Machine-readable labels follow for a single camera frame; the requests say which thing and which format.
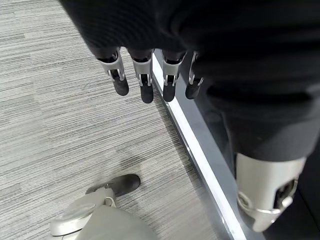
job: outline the robotic finger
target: robotic finger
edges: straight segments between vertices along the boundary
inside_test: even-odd
[[[191,65],[195,62],[196,59],[197,59],[197,54],[194,52]],[[192,71],[192,68],[190,68],[189,82],[186,85],[186,89],[185,89],[185,96],[187,99],[191,100],[198,96],[200,91],[200,85],[202,84],[203,81],[204,81],[204,78],[196,76]]]
[[[131,55],[135,75],[138,79],[141,91],[141,99],[149,104],[154,100],[154,90],[152,87],[152,53],[154,49],[135,50],[128,48]]]
[[[111,48],[104,58],[98,58],[104,71],[110,76],[115,91],[125,96],[129,92],[129,86],[125,75],[120,48]]]
[[[176,84],[180,74],[180,66],[186,55],[185,51],[173,52],[162,50],[163,56],[163,99],[171,102],[176,94]]]

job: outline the robotic hand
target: robotic hand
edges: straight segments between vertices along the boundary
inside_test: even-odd
[[[163,53],[163,98],[193,51],[186,97],[202,81],[234,152],[237,202],[256,232],[292,203],[320,130],[320,15],[306,0],[60,0],[113,81],[129,91],[119,47],[132,57],[141,98],[153,100],[152,53]]]

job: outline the gray carpet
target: gray carpet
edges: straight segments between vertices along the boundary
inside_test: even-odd
[[[136,173],[119,206],[161,240],[222,239],[210,201],[158,96],[145,104],[112,82],[55,0],[0,2],[0,239],[42,240],[91,185]]]

